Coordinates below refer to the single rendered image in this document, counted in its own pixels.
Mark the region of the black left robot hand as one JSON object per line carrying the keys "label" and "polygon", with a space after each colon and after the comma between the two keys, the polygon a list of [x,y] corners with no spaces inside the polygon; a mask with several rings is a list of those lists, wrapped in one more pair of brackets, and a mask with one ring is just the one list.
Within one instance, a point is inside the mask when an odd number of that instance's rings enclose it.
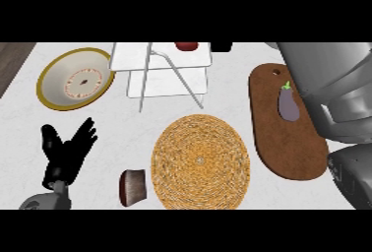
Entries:
{"label": "black left robot hand", "polygon": [[69,140],[60,141],[55,128],[46,124],[41,127],[43,151],[47,158],[43,186],[52,189],[52,184],[62,181],[71,185],[86,156],[97,140],[94,121],[87,118]]}

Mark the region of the round woven placemat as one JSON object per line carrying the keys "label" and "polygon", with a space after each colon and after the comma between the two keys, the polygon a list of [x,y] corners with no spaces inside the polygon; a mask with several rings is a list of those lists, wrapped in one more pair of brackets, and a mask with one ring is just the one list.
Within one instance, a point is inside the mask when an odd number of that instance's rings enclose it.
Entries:
{"label": "round woven placemat", "polygon": [[165,209],[235,209],[249,182],[241,136],[218,117],[193,114],[164,129],[150,155],[150,180]]}

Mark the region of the white tiered shelf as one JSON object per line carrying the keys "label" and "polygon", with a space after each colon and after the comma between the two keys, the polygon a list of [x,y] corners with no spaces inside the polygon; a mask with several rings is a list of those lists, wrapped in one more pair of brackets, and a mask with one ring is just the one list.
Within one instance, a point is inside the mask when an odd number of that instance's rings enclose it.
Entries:
{"label": "white tiered shelf", "polygon": [[109,68],[128,72],[128,98],[187,95],[204,107],[199,95],[208,92],[207,68],[212,65],[211,45],[180,51],[177,42],[115,42]]}

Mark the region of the red bell pepper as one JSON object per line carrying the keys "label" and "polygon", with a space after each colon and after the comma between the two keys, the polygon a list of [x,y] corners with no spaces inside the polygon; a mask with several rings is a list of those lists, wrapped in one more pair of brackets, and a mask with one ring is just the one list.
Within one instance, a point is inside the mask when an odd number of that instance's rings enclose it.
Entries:
{"label": "red bell pepper", "polygon": [[198,42],[177,42],[176,47],[180,51],[193,51],[198,49]]}

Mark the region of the yellow-rimmed white bowl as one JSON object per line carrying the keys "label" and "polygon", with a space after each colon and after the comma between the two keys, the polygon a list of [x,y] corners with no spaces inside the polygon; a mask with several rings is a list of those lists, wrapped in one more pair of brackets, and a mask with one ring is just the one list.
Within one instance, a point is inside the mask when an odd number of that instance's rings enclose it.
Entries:
{"label": "yellow-rimmed white bowl", "polygon": [[37,82],[37,97],[49,109],[78,109],[103,95],[115,79],[109,61],[109,53],[94,47],[69,50],[50,61]]}

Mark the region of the black object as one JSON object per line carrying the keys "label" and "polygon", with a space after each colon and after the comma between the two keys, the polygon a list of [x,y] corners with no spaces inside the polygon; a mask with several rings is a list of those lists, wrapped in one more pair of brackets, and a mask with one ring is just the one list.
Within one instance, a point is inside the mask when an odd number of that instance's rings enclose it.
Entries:
{"label": "black object", "polygon": [[233,44],[230,42],[212,42],[211,43],[211,50],[214,52],[230,52]]}

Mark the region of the brown wooden cutting board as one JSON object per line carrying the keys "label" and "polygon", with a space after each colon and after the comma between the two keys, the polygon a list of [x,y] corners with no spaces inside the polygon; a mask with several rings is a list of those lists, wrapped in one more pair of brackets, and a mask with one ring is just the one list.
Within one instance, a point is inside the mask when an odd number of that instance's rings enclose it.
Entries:
{"label": "brown wooden cutting board", "polygon": [[[300,109],[294,122],[279,114],[279,94],[286,82]],[[285,65],[266,63],[254,68],[248,96],[255,151],[266,167],[286,179],[316,179],[326,171],[326,139],[317,134]]]}

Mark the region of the purple eggplant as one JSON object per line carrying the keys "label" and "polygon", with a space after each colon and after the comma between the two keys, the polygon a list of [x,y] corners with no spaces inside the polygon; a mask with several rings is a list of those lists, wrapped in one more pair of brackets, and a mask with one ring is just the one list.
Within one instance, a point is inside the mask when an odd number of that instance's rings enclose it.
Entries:
{"label": "purple eggplant", "polygon": [[280,87],[277,110],[283,120],[294,122],[300,119],[300,108],[297,102],[294,101],[291,82],[286,82]]}

